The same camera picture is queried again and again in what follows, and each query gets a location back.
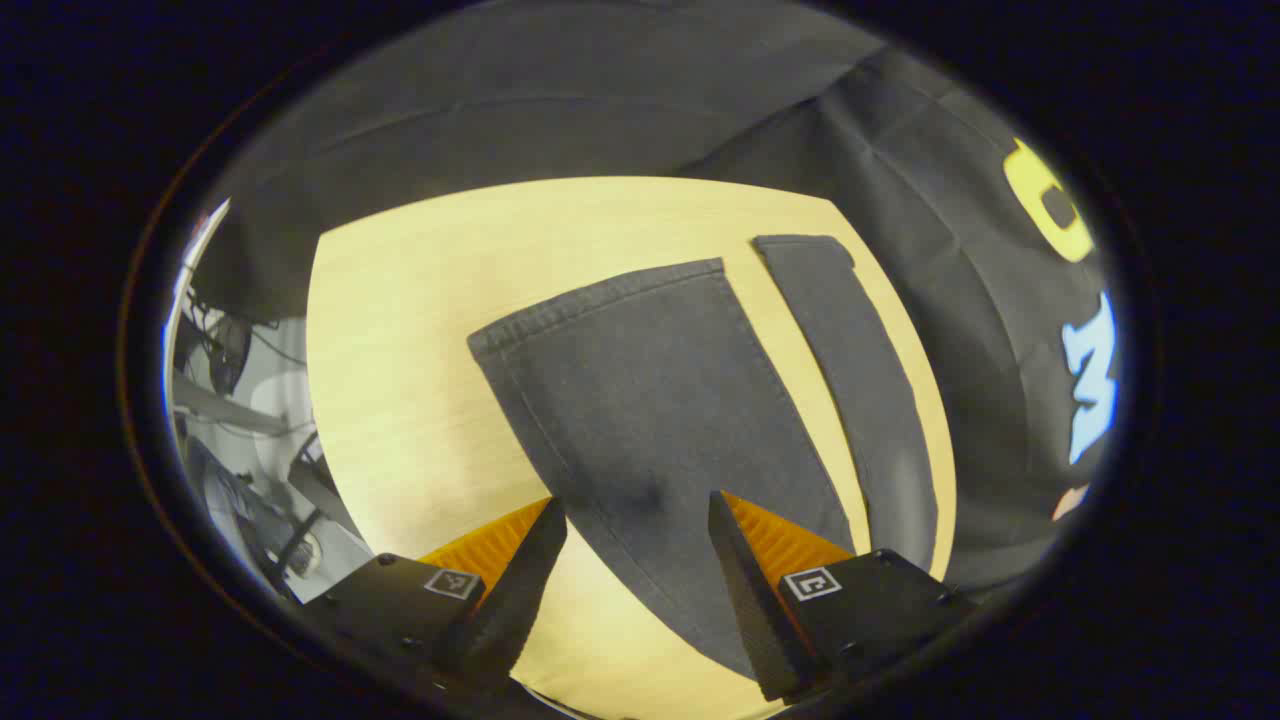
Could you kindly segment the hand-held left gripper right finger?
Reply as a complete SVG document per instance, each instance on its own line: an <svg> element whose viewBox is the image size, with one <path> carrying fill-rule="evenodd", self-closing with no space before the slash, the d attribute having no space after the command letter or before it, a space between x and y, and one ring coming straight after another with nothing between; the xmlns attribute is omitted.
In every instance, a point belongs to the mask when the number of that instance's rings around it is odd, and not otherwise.
<svg viewBox="0 0 1280 720"><path fill-rule="evenodd" d="M723 491L710 495L708 533L771 701L801 703L873 682L977 610L891 550L856 556Z"/></svg>

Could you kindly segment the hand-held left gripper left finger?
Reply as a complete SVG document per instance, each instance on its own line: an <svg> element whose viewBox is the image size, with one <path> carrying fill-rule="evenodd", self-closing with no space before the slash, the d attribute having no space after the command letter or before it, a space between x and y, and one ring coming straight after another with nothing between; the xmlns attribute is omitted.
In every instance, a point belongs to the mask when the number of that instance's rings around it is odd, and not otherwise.
<svg viewBox="0 0 1280 720"><path fill-rule="evenodd" d="M541 498L424 557L380 553L302 614L399 684L498 691L524 652L566 537L562 502Z"/></svg>

